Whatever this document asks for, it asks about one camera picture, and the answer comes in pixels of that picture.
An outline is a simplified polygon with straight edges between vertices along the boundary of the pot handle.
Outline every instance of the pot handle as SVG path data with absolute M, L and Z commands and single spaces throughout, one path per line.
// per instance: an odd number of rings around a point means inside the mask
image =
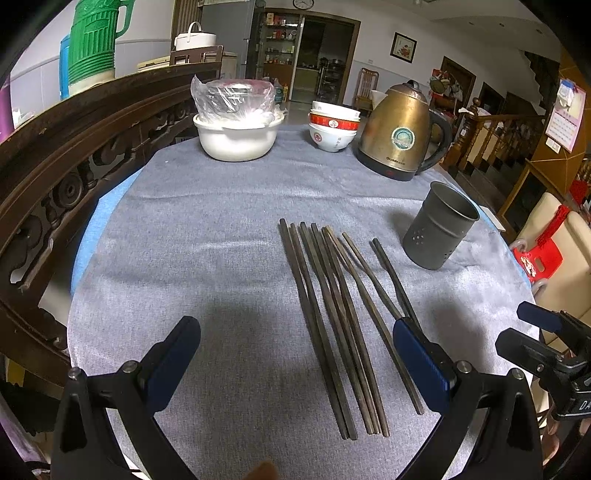
M 427 158 L 418 168 L 418 172 L 425 171 L 434 166 L 447 153 L 447 149 L 452 144 L 452 126 L 447 121 L 447 118 L 442 113 L 432 109 L 429 109 L 429 118 L 431 119 L 431 125 L 437 124 L 441 127 L 441 130 L 443 130 L 443 139 L 435 150 L 435 153 Z
M 119 38 L 121 35 L 127 32 L 129 23 L 131 22 L 131 12 L 134 9 L 134 2 L 135 0 L 121 0 L 119 7 L 125 7 L 125 24 L 123 25 L 121 31 L 115 33 L 115 38 Z
M 201 23 L 199 23 L 199 22 L 193 22 L 193 23 L 191 23 L 189 25 L 189 31 L 187 32 L 189 34 L 189 38 L 191 37 L 191 33 L 193 33 L 191 30 L 193 29 L 194 24 L 197 24 L 197 28 L 199 29 L 195 33 L 200 33 L 201 32 Z

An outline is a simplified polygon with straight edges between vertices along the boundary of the gold kettle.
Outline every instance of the gold kettle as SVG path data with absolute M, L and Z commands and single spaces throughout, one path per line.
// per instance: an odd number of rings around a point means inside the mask
M 434 166 L 452 143 L 452 126 L 429 108 L 414 80 L 394 85 L 371 113 L 361 135 L 358 159 L 371 170 L 395 180 L 411 180 Z M 443 131 L 435 153 L 425 159 L 433 124 Z

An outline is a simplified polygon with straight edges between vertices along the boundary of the calendar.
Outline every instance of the calendar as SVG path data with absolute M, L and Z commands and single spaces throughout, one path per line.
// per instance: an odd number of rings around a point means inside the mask
M 558 96 L 548 121 L 546 135 L 557 141 L 566 150 L 573 151 L 585 107 L 585 91 L 570 80 L 562 80 Z

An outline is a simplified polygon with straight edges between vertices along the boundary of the round table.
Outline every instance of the round table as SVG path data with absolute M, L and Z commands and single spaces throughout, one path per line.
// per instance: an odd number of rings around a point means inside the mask
M 438 271 L 424 270 L 404 254 L 401 238 L 430 182 L 451 178 L 436 167 L 409 182 L 393 181 L 359 163 L 355 148 L 322 152 L 299 126 L 280 131 L 265 157 L 232 164 L 209 158 L 198 138 L 182 142 L 156 153 L 102 231 L 70 311 L 72 362 L 89 375 L 116 371 L 126 360 L 140 360 L 183 315 L 197 318 L 199 350 L 156 418 L 198 478 L 243 478 L 268 459 L 282 479 L 392 479 L 439 417 L 415 414 L 348 276 L 391 437 L 365 433 L 323 310 L 359 433 L 356 441 L 341 439 L 281 242 L 280 218 L 347 232 L 395 300 L 369 244 L 378 237 L 425 334 L 454 361 L 506 374 L 512 365 L 494 348 L 499 332 L 513 327 L 537 335 L 515 314 L 520 302 L 533 301 L 529 285 L 486 219 Z M 393 318 L 361 276 L 391 329 Z M 111 418 L 122 450 L 140 465 L 120 421 Z M 465 464 L 476 433 L 449 474 Z

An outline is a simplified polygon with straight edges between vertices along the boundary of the kettle lid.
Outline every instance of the kettle lid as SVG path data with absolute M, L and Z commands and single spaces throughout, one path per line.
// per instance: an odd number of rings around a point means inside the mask
M 392 92 L 402 93 L 403 95 L 417 99 L 422 103 L 427 103 L 427 98 L 423 95 L 420 85 L 415 80 L 409 80 L 406 83 L 393 85 L 388 89 L 386 94 L 389 95 Z

